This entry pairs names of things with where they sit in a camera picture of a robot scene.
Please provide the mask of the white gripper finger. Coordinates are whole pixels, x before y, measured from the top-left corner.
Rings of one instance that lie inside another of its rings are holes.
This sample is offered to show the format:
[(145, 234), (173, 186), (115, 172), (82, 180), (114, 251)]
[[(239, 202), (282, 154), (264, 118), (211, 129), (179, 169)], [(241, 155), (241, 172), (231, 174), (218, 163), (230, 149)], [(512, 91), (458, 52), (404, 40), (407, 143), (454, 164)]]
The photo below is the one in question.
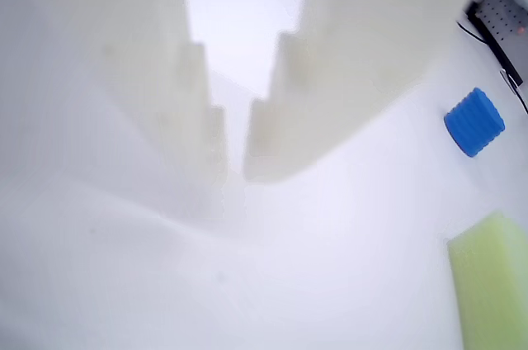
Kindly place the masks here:
[(304, 0), (282, 33), (268, 98), (252, 104), (249, 182), (305, 170), (404, 94), (444, 49), (467, 0)]
[(40, 2), (164, 158), (224, 184), (224, 109), (210, 100), (205, 48), (191, 38), (186, 0)]

